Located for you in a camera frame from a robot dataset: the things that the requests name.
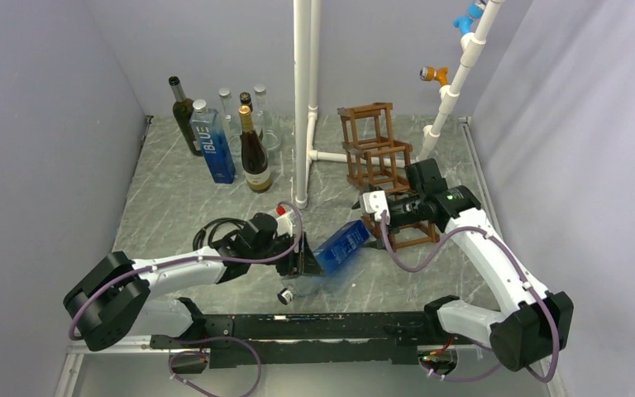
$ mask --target table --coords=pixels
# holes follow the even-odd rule
[[[249,219],[268,212],[281,200],[292,197],[294,138],[291,117],[278,117],[284,144],[270,153],[274,185],[255,194],[241,175],[233,184],[214,184],[205,160],[191,155],[171,117],[153,119],[142,148],[122,217],[114,250],[130,258],[157,258],[191,251],[193,235],[219,217]],[[422,127],[432,117],[394,115],[396,139],[418,146]],[[360,134],[373,133],[373,120],[360,120]],[[341,124],[337,115],[320,116],[314,145],[321,151],[341,151]],[[481,197],[466,138],[450,117],[437,143],[434,157],[450,186],[464,184]],[[309,204],[303,211],[308,242],[325,241],[345,222],[357,219],[351,210],[357,191],[346,181],[346,164],[318,161],[311,168]],[[407,264],[415,265],[432,244],[399,250]],[[340,313],[422,310],[423,305],[448,294],[487,309],[497,309],[494,297],[474,266],[453,243],[424,271],[400,270],[385,251],[361,248],[355,257],[314,296],[297,298],[284,306],[276,293],[279,276],[272,266],[253,265],[248,274],[222,285],[200,285],[180,290],[168,299],[193,299],[204,313]]]

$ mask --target gray wall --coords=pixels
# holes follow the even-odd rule
[[[62,298],[110,249],[144,114],[80,0],[0,0],[0,396],[52,395]]]
[[[489,44],[466,81],[455,112],[472,114],[531,0],[504,4]],[[293,2],[290,0],[87,0],[148,114],[171,113],[167,84],[181,78],[191,98],[218,106],[217,90],[235,97],[257,82],[271,101],[294,110]],[[452,26],[470,0],[324,0],[319,105],[324,113],[374,101],[401,114],[430,114],[438,85],[421,82],[424,65],[448,66],[461,57]]]
[[[575,302],[571,396],[635,396],[635,2],[535,1],[474,113],[505,238]]]

